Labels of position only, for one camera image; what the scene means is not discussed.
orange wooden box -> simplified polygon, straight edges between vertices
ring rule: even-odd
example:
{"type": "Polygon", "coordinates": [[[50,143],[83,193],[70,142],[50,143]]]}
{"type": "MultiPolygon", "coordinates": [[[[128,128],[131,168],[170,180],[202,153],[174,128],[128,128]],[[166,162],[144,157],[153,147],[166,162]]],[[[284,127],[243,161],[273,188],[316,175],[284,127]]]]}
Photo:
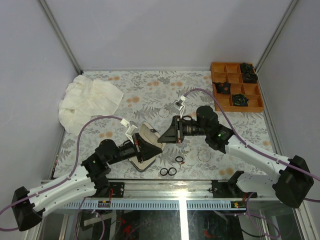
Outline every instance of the orange wooden box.
{"type": "MultiPolygon", "coordinates": [[[[211,78],[213,95],[225,112],[261,113],[264,110],[258,83],[243,82],[239,62],[213,62],[211,64],[211,78]],[[213,83],[224,82],[231,84],[231,94],[217,93],[216,86],[213,83]],[[244,94],[249,99],[248,106],[234,106],[232,95],[235,94],[244,94]]],[[[216,103],[214,106],[216,111],[220,111],[216,103]]]]}

white connector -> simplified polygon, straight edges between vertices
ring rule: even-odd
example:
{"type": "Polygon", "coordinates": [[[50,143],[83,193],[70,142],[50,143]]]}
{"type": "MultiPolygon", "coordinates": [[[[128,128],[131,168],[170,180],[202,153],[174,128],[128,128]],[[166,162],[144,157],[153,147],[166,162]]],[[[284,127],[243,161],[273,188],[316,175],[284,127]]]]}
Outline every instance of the white connector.
{"type": "Polygon", "coordinates": [[[136,129],[138,129],[137,127],[137,124],[134,122],[134,121],[127,121],[125,120],[124,118],[121,120],[121,124],[123,126],[125,126],[127,128],[126,132],[125,132],[125,135],[126,137],[133,143],[134,143],[134,140],[132,138],[132,135],[134,134],[134,132],[136,131],[136,129]]]}
{"type": "Polygon", "coordinates": [[[173,106],[180,111],[180,118],[182,118],[185,113],[186,106],[184,105],[184,102],[186,99],[187,98],[182,95],[178,101],[173,103],[173,106]]]}

table surface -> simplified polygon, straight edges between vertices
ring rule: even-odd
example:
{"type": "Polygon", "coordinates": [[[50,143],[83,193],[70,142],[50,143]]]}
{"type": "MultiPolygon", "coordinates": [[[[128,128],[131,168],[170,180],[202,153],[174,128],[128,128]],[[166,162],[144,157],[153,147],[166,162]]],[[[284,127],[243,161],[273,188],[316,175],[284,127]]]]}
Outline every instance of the table surface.
{"type": "MultiPolygon", "coordinates": [[[[163,134],[178,112],[173,102],[193,88],[212,92],[210,71],[86,71],[91,79],[110,81],[123,93],[120,106],[114,116],[134,121],[140,126],[151,124],[163,134]]],[[[196,118],[199,106],[210,105],[213,100],[202,92],[193,92],[185,101],[185,115],[196,118]]],[[[221,124],[228,126],[220,112],[221,124]]],[[[234,128],[248,141],[268,151],[273,151],[262,113],[227,112],[234,128]]],[[[126,140],[125,128],[116,119],[101,119],[91,123],[80,140],[79,162],[89,157],[103,139],[112,139],[117,145],[126,140]]],[[[66,133],[54,168],[54,178],[72,170],[76,161],[77,137],[66,133]]],[[[128,161],[111,166],[108,178],[113,179],[175,179],[175,180],[222,180],[229,179],[235,171],[264,174],[257,167],[236,157],[214,151],[205,143],[204,136],[186,137],[182,144],[167,144],[163,153],[156,157],[146,171],[138,172],[128,161]],[[175,162],[177,156],[185,158],[185,164],[175,162]],[[174,176],[161,176],[160,169],[175,167],[174,176]]]]}

crumpled white fabric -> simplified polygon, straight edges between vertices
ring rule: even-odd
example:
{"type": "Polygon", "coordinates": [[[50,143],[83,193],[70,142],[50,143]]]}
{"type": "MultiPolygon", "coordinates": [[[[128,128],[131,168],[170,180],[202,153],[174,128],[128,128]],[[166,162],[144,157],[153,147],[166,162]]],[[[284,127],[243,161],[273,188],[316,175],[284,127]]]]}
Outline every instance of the crumpled white fabric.
{"type": "Polygon", "coordinates": [[[115,113],[124,93],[108,81],[79,75],[65,90],[58,117],[67,133],[79,135],[92,116],[115,113]]]}

white wall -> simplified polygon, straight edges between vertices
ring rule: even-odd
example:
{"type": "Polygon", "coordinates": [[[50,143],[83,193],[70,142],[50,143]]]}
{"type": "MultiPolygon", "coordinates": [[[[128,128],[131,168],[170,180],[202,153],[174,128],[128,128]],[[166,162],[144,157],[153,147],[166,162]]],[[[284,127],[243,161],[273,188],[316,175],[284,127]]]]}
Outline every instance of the white wall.
{"type": "MultiPolygon", "coordinates": [[[[58,104],[76,76],[36,0],[0,7],[0,209],[15,189],[47,178],[62,127],[58,104]]],[[[12,210],[1,228],[17,226],[12,210]]],[[[22,233],[0,232],[2,240],[22,233]]]]}
{"type": "Polygon", "coordinates": [[[47,0],[85,70],[257,63],[291,0],[47,0]]]}
{"type": "MultiPolygon", "coordinates": [[[[320,176],[320,1],[300,1],[259,71],[280,142],[320,176]]],[[[308,198],[320,200],[315,180],[308,198]]],[[[320,203],[309,203],[320,230],[320,203]]]]}

